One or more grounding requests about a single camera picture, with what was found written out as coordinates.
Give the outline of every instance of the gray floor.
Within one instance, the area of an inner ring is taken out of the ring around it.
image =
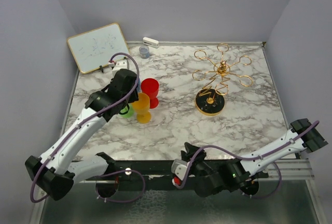
[[[276,182],[261,183],[259,194],[273,190]],[[119,199],[136,192],[120,192]],[[313,224],[318,223],[305,181],[284,181],[281,190],[265,200],[227,191],[200,198],[189,191],[148,191],[131,204],[104,203],[96,199],[94,184],[78,184],[62,200],[48,200],[41,223],[79,224]]]

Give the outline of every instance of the cup base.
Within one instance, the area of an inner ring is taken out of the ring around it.
[[[159,100],[157,98],[150,100],[150,109],[154,109],[159,105]]]
[[[149,123],[151,120],[151,113],[147,112],[145,114],[137,114],[137,121],[141,124]]]

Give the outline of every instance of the table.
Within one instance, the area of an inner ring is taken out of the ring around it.
[[[105,152],[115,160],[173,160],[180,157],[184,142],[196,146],[217,145],[243,155],[274,141],[286,131],[286,124],[271,75],[260,45],[230,45],[224,59],[234,62],[242,55],[252,59],[251,66],[239,65],[235,72],[252,76],[254,85],[245,88],[237,77],[229,81],[225,108],[208,117],[195,108],[194,99],[207,81],[193,80],[197,69],[212,69],[208,61],[197,60],[193,53],[203,49],[220,61],[216,45],[164,45],[150,48],[151,58],[139,56],[139,45],[129,46],[140,67],[140,79],[155,78],[160,83],[159,106],[151,109],[152,120],[139,124],[135,117],[113,117],[95,133],[76,159]],[[66,128],[74,122],[89,95],[109,83],[110,68],[79,74]],[[217,150],[207,151],[208,159],[230,158]]]

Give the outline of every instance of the green object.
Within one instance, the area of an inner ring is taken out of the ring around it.
[[[122,109],[120,111],[120,113],[125,113],[126,111],[128,111],[126,114],[123,114],[123,115],[120,114],[120,116],[123,118],[130,118],[131,116],[133,116],[133,114],[135,112],[131,105],[127,105],[124,109]]]

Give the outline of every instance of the red object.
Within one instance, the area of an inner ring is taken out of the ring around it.
[[[177,185],[179,185],[179,186],[180,186],[180,184],[181,184],[181,180],[180,180],[178,177],[175,177],[175,178],[174,178],[174,182],[175,182]]]
[[[153,78],[147,78],[141,83],[142,92],[147,94],[150,98],[150,109],[156,108],[159,104],[157,99],[159,91],[159,83]]]

